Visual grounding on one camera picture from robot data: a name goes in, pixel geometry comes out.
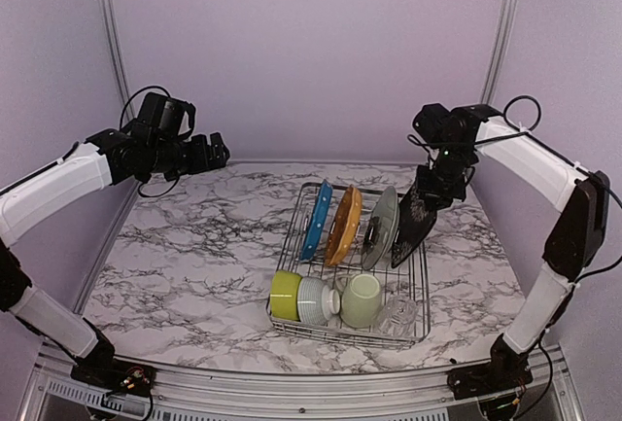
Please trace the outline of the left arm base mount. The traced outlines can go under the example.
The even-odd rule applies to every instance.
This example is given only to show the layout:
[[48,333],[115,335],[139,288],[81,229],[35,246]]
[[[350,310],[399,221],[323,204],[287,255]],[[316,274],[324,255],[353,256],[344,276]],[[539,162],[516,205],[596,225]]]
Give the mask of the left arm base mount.
[[156,369],[149,365],[134,364],[113,359],[106,364],[75,365],[70,377],[115,394],[147,398],[156,378]]

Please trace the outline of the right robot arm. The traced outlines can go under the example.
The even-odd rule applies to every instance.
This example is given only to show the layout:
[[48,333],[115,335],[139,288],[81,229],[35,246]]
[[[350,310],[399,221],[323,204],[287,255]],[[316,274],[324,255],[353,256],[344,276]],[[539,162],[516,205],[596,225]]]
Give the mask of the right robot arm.
[[420,144],[432,153],[418,167],[415,192],[430,217],[467,193],[467,172],[488,158],[516,175],[549,204],[550,230],[542,266],[522,307],[495,340],[489,361],[455,366],[447,383],[457,397],[529,383],[529,355],[566,310],[586,267],[605,240],[610,183],[538,141],[529,127],[511,123],[486,104],[452,110],[426,104],[414,117]]

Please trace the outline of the grey-blue round plate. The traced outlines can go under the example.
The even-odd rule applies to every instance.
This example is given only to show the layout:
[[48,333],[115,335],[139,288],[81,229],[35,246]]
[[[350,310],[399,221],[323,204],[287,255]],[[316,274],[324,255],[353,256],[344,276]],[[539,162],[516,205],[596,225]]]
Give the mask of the grey-blue round plate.
[[391,249],[399,223],[399,200],[397,190],[390,186],[376,202],[363,237],[361,266],[371,270]]

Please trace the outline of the yellow dotted plate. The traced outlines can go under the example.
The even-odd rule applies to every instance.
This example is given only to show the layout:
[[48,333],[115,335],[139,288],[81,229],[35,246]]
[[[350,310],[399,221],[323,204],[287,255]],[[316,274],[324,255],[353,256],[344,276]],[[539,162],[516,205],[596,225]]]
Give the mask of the yellow dotted plate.
[[359,228],[363,210],[362,193],[349,186],[343,194],[334,217],[334,228],[328,236],[324,266],[337,266],[347,256]]

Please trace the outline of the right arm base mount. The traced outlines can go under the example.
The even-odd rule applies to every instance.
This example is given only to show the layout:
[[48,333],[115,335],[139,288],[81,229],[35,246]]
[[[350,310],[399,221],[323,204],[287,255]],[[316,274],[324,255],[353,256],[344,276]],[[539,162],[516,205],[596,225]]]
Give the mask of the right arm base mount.
[[502,368],[493,362],[448,371],[447,385],[456,400],[483,397],[510,389],[527,386],[534,378],[527,363],[516,368]]

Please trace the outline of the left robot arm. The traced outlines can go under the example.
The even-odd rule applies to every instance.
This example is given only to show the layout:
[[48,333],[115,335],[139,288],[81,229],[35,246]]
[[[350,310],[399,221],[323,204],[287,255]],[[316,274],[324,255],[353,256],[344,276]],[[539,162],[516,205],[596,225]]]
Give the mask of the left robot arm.
[[135,137],[106,129],[70,153],[1,192],[1,309],[13,314],[74,359],[103,387],[116,386],[122,365],[114,346],[94,326],[37,288],[11,247],[29,230],[74,201],[129,178],[155,173],[174,181],[226,166],[230,151],[218,132],[208,136]]

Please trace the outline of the black floral square plate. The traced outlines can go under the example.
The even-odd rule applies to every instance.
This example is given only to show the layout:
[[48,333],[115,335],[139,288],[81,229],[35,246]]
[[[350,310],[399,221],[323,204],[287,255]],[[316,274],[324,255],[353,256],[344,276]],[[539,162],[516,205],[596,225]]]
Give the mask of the black floral square plate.
[[391,267],[399,267],[425,240],[432,230],[437,212],[430,209],[412,185],[398,205],[397,236],[391,249]]

